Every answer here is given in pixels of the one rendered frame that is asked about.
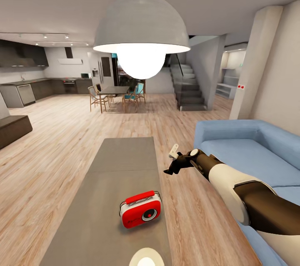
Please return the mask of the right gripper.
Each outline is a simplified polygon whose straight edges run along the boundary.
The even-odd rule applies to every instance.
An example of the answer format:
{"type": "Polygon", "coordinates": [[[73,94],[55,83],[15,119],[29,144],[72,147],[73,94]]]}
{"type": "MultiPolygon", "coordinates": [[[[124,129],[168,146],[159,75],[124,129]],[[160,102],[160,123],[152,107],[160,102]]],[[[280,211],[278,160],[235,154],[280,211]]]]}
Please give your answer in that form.
{"type": "Polygon", "coordinates": [[[186,168],[182,162],[183,154],[181,152],[177,153],[179,156],[175,161],[172,161],[168,170],[164,170],[164,173],[173,175],[173,173],[178,174],[181,168],[186,168]]]}

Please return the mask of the radio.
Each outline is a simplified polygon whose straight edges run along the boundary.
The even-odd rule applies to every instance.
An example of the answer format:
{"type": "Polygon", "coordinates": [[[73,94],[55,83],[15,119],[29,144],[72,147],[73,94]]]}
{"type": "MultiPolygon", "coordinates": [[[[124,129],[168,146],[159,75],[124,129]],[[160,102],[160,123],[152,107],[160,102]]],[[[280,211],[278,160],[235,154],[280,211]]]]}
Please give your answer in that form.
{"type": "Polygon", "coordinates": [[[160,215],[161,201],[161,197],[154,191],[127,198],[119,211],[123,225],[129,229],[154,220],[160,215]]]}

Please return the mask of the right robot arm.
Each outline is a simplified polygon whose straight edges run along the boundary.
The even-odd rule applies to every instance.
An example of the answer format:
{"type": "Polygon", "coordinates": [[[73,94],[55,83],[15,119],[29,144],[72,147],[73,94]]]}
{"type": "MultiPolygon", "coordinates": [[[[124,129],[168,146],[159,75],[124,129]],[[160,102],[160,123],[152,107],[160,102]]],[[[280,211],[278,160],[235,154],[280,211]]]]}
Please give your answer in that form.
{"type": "Polygon", "coordinates": [[[256,177],[221,162],[213,154],[194,149],[183,155],[175,144],[172,163],[164,173],[178,174],[195,167],[215,188],[232,215],[251,226],[288,266],[300,266],[300,206],[278,196],[256,177]]]}

